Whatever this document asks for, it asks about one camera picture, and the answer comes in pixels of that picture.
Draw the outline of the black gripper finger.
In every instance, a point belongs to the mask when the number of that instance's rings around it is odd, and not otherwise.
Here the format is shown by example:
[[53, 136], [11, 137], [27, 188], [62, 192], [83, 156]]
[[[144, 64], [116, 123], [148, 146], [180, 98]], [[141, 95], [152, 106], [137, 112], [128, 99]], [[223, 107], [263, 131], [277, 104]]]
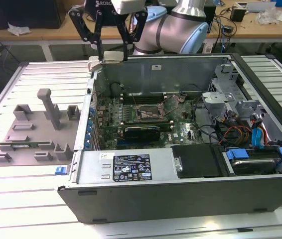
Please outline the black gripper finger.
[[134, 33], [129, 33], [125, 23], [128, 15], [129, 14], [120, 15], [115, 12], [115, 23], [123, 41], [123, 61], [128, 60], [128, 45], [131, 45], [134, 42], [139, 42], [146, 23], [148, 13], [147, 11], [138, 11], [134, 13], [135, 18], [137, 20], [137, 25]]
[[95, 20], [94, 32], [91, 32], [90, 29], [85, 24], [83, 19], [83, 9], [70, 9], [69, 17], [72, 20], [79, 36], [84, 42], [90, 42], [91, 44], [96, 45], [98, 52], [98, 59], [103, 60], [104, 51], [102, 49], [101, 41], [101, 30], [102, 30], [102, 20], [103, 14], [101, 11], [97, 11], [97, 18]]

